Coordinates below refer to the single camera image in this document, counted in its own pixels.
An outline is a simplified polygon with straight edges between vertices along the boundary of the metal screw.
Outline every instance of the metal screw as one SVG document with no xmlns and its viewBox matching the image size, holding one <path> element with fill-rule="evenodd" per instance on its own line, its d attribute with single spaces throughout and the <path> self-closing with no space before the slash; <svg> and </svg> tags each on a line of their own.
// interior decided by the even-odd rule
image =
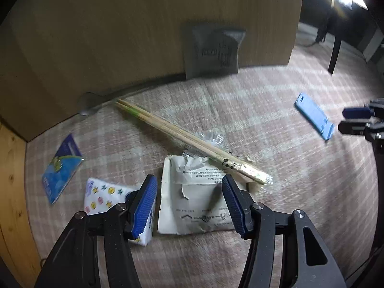
<svg viewBox="0 0 384 288">
<path fill-rule="evenodd" d="M 121 202 L 121 203 L 119 203 L 119 204 L 116 205 L 116 210 L 117 210 L 117 211 L 123 211 L 123 210 L 125 210 L 126 208 L 127 208 L 127 205 L 126 205 L 125 203 L 123 203 L 123 202 Z"/>
<path fill-rule="evenodd" d="M 81 220 L 85 217 L 85 212 L 84 211 L 78 211 L 74 214 L 74 217 L 78 220 Z"/>
<path fill-rule="evenodd" d="M 305 212 L 302 210 L 295 210 L 294 215 L 296 215 L 298 218 L 303 218 L 305 216 Z"/>
<path fill-rule="evenodd" d="M 252 204 L 252 207 L 256 210 L 261 210 L 262 208 L 264 208 L 264 204 L 262 204 L 261 202 L 254 202 Z"/>
</svg>

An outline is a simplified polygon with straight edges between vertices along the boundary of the patterned tissue package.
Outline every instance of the patterned tissue package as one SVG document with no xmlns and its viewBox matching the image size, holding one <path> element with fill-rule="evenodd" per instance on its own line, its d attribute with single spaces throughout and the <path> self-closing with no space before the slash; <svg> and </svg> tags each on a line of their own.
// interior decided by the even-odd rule
<svg viewBox="0 0 384 288">
<path fill-rule="evenodd" d="M 126 196 L 139 188 L 111 184 L 99 179 L 89 178 L 84 197 L 84 211 L 88 215 L 107 212 L 114 205 L 125 202 Z M 141 246 L 146 246 L 152 239 L 153 216 L 156 199 L 153 201 L 144 231 L 136 240 L 130 240 Z"/>
</svg>

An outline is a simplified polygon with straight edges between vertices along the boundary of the blue gripper pad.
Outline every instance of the blue gripper pad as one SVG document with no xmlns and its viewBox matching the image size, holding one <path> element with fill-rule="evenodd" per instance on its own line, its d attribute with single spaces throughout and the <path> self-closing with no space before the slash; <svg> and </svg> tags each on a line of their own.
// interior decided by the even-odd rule
<svg viewBox="0 0 384 288">
<path fill-rule="evenodd" d="M 245 213 L 238 198 L 238 196 L 241 196 L 241 192 L 230 174 L 223 177 L 221 189 L 235 230 L 240 234 L 241 238 L 244 238 L 248 229 L 245 223 Z"/>
<path fill-rule="evenodd" d="M 369 107 L 344 108 L 342 111 L 345 119 L 369 119 L 374 115 L 375 112 Z"/>
<path fill-rule="evenodd" d="M 329 140 L 335 125 L 328 121 L 324 112 L 305 93 L 300 93 L 295 102 L 295 107 L 312 123 L 323 139 Z"/>
<path fill-rule="evenodd" d="M 141 198 L 134 211 L 132 236 L 134 239 L 144 231 L 150 210 L 157 194 L 157 180 L 152 174 L 147 175 L 135 199 Z"/>
</svg>

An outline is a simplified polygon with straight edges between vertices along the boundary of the gray pouch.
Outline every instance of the gray pouch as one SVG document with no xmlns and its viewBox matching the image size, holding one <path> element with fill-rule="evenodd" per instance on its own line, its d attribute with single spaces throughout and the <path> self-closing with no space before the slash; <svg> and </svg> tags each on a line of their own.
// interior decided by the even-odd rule
<svg viewBox="0 0 384 288">
<path fill-rule="evenodd" d="M 237 51 L 245 30 L 219 24 L 190 24 L 183 28 L 182 36 L 187 79 L 239 72 Z"/>
</svg>

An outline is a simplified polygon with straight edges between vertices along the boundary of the chair leg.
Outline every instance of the chair leg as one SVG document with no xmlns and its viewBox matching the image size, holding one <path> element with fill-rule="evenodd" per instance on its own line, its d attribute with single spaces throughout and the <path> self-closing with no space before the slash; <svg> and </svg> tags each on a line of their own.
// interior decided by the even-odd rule
<svg viewBox="0 0 384 288">
<path fill-rule="evenodd" d="M 335 70 L 337 57 L 339 56 L 340 46 L 341 46 L 341 38 L 335 36 L 335 43 L 333 44 L 331 61 L 330 61 L 330 65 L 328 67 L 328 72 L 330 74 L 333 74 L 333 71 Z"/>
</svg>

